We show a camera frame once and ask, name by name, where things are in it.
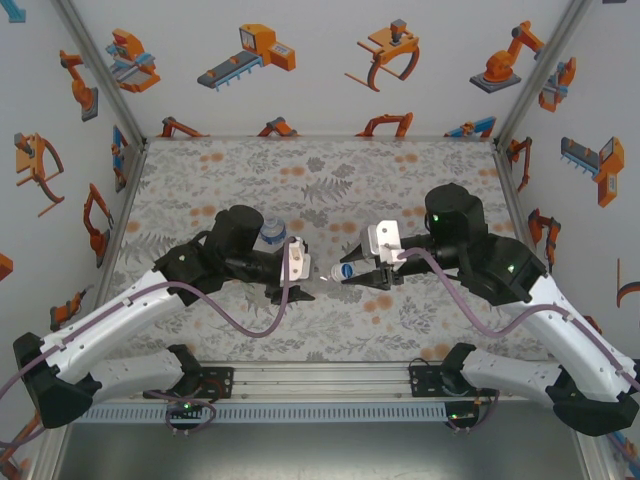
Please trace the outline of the clear bottle blue label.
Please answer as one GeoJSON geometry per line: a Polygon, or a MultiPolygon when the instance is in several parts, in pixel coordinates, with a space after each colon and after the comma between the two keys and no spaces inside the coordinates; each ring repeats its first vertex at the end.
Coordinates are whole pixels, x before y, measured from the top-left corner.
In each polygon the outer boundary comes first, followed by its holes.
{"type": "Polygon", "coordinates": [[[285,222],[278,216],[267,215],[259,231],[256,249],[266,253],[275,253],[286,239],[285,222]]]}

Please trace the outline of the grey floral table mat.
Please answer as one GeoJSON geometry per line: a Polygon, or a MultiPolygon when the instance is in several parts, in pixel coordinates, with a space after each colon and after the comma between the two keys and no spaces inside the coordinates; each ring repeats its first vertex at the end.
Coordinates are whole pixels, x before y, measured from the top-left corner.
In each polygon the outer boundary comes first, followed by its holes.
{"type": "MultiPolygon", "coordinates": [[[[211,228],[235,204],[280,217],[328,271],[358,243],[365,226],[395,220],[402,236],[425,230],[425,195],[451,182],[484,205],[491,232],[513,229],[489,143],[159,142],[150,144],[109,291],[119,294],[170,248],[211,228]]],[[[388,292],[332,281],[314,301],[254,314],[242,288],[226,283],[213,300],[256,337],[236,331],[207,303],[147,327],[116,358],[186,345],[202,361],[440,360],[478,332],[432,275],[388,292]]]]}

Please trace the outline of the aluminium side rail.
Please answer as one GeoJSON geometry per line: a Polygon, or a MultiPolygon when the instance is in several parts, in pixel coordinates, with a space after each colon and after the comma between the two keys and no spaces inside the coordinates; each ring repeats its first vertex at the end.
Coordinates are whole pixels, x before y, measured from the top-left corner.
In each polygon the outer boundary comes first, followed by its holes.
{"type": "MultiPolygon", "coordinates": [[[[519,194],[517,192],[517,185],[514,183],[512,178],[506,154],[494,141],[491,142],[491,147],[506,207],[509,211],[513,235],[529,248],[534,257],[544,265],[545,272],[548,272],[548,262],[541,254],[538,253],[537,248],[534,246],[532,241],[527,222],[527,215],[521,205],[519,194]]],[[[528,333],[523,327],[518,327],[509,336],[506,336],[501,340],[483,340],[481,345],[486,347],[492,353],[508,356],[514,354],[515,358],[522,360],[546,361],[555,359],[555,357],[545,349],[539,340],[537,340],[536,347],[533,350],[528,352],[522,350],[524,344],[532,344],[532,340],[533,336],[530,333],[528,333]]]]}
{"type": "Polygon", "coordinates": [[[102,276],[95,295],[94,307],[102,306],[108,300],[109,285],[119,257],[121,243],[124,238],[126,225],[137,193],[141,173],[147,156],[148,145],[139,147],[132,158],[129,169],[127,186],[124,189],[122,209],[117,217],[117,222],[107,250],[102,276]]]}

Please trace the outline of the thin aluminium rail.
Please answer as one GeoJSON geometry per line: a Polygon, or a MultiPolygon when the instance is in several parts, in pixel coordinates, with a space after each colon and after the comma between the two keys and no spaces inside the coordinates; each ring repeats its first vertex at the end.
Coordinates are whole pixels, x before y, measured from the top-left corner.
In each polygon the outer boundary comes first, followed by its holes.
{"type": "Polygon", "coordinates": [[[372,137],[361,137],[356,135],[298,135],[290,137],[282,136],[266,136],[260,137],[256,135],[213,135],[204,137],[148,137],[146,139],[147,144],[159,143],[159,142],[243,142],[243,141],[258,141],[258,142],[275,142],[275,143],[302,143],[302,142],[463,142],[463,143],[489,143],[492,144],[492,137],[444,137],[437,135],[409,135],[405,137],[394,137],[389,135],[377,135],[372,137]]]}

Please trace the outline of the wide aluminium extrusion rail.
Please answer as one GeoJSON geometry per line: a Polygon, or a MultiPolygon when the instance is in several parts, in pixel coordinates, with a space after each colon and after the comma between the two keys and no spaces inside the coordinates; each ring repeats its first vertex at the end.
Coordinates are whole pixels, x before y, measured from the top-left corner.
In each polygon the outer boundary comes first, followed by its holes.
{"type": "MultiPolygon", "coordinates": [[[[472,386],[494,389],[547,404],[549,386],[567,377],[557,363],[530,362],[494,356],[475,350],[461,366],[441,365],[459,372],[472,386]]],[[[364,395],[382,392],[401,393],[410,389],[408,367],[373,364],[256,364],[235,369],[232,396],[243,393],[254,398],[265,395],[364,395]]],[[[94,395],[96,402],[124,398],[143,391],[168,395],[195,396],[204,367],[186,373],[175,360],[161,361],[155,356],[111,361],[101,374],[93,377],[102,383],[94,395]]]]}

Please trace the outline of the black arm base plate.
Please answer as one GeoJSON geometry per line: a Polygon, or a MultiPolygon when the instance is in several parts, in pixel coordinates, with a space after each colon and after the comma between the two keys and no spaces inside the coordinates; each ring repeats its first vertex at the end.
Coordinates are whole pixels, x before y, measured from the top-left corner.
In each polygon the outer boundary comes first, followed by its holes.
{"type": "Polygon", "coordinates": [[[232,367],[204,367],[195,397],[209,401],[229,399],[232,395],[235,369],[232,367]]]}
{"type": "Polygon", "coordinates": [[[408,367],[411,395],[414,398],[476,398],[494,397],[494,389],[472,386],[459,372],[449,371],[441,365],[418,363],[408,367]]]}

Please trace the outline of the aluminium frame post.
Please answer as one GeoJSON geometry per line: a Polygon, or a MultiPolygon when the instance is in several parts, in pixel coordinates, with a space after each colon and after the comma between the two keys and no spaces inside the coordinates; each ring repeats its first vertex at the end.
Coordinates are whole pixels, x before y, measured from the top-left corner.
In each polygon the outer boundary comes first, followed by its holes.
{"type": "Polygon", "coordinates": [[[578,457],[585,480],[624,480],[606,438],[576,433],[578,457]]]}
{"type": "Polygon", "coordinates": [[[557,21],[542,54],[536,61],[532,73],[526,80],[521,93],[517,96],[514,106],[503,123],[497,136],[496,148],[498,150],[504,150],[514,137],[516,130],[551,74],[551,69],[559,61],[560,54],[580,26],[593,2],[594,0],[569,1],[557,21]]]}
{"type": "Polygon", "coordinates": [[[31,460],[23,480],[57,480],[63,463],[71,427],[46,430],[29,450],[31,460]]]}
{"type": "Polygon", "coordinates": [[[89,67],[102,94],[119,120],[128,139],[143,150],[146,136],[142,133],[131,109],[125,102],[119,87],[110,74],[110,70],[102,58],[98,47],[83,22],[73,0],[49,0],[65,29],[74,41],[85,64],[89,67]]]}

